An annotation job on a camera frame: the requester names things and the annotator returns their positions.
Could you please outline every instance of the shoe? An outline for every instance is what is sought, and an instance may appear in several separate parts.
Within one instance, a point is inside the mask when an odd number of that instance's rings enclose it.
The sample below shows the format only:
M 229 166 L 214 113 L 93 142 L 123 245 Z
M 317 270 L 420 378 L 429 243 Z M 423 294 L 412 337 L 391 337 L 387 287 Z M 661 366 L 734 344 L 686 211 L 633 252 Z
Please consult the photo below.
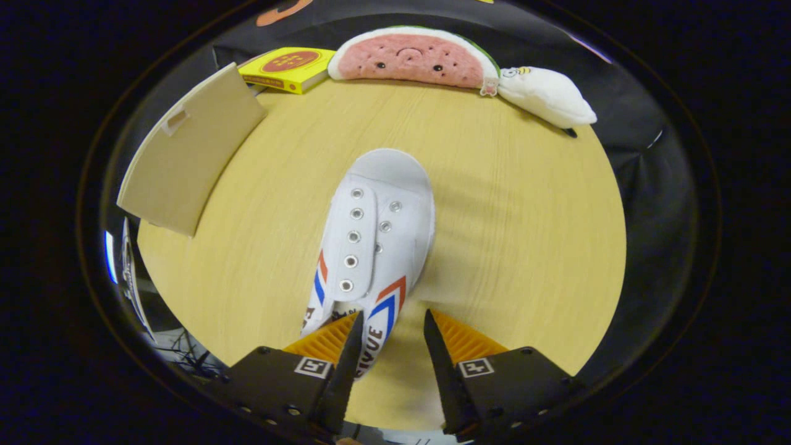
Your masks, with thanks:
M 356 378 L 371 369 L 433 244 L 431 183 L 409 154 L 379 149 L 346 172 L 330 204 L 301 336 L 361 311 Z

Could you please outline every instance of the book cover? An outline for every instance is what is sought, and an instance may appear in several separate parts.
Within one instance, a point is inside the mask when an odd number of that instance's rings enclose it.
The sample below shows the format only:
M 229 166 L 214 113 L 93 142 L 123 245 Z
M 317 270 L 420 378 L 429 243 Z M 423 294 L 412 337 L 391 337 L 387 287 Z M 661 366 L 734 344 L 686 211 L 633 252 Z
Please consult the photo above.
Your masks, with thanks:
M 304 94 L 327 78 L 327 65 L 335 51 L 318 48 L 279 48 L 239 67 L 247 83 Z

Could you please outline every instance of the wooden table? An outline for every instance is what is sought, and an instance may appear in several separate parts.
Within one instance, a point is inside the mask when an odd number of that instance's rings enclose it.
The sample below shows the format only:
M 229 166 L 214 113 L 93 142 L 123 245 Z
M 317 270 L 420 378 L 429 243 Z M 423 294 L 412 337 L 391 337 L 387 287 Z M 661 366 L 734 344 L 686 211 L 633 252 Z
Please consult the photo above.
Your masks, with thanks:
M 499 97 L 410 82 L 265 91 L 269 115 L 230 161 L 193 238 L 143 222 L 138 244 L 173 313 L 228 365 L 298 338 L 330 198 L 354 159 L 414 155 L 437 205 L 422 281 L 346 419 L 436 430 L 426 308 L 574 375 L 610 324 L 626 261 L 619 190 L 590 127 L 571 139 Z

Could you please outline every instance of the watermelon plush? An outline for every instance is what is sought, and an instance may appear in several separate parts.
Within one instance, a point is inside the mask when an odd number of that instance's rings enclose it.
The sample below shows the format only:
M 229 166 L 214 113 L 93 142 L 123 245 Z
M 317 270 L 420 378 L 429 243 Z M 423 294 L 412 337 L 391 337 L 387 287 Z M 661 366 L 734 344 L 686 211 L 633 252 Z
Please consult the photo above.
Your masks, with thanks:
M 471 41 L 439 29 L 397 26 L 363 33 L 335 53 L 327 71 L 335 80 L 396 79 L 461 88 L 497 80 L 492 58 Z

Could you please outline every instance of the red circle logo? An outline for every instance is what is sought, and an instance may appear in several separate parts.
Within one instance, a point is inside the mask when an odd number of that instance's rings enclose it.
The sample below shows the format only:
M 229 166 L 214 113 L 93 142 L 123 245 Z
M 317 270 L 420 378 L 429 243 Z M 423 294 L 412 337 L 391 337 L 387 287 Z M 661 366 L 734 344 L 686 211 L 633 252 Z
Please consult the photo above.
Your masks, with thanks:
M 316 61 L 321 54 L 315 51 L 296 51 L 281 55 L 272 59 L 261 68 L 264 73 L 279 73 L 281 71 L 293 70 L 294 68 L 304 67 Z

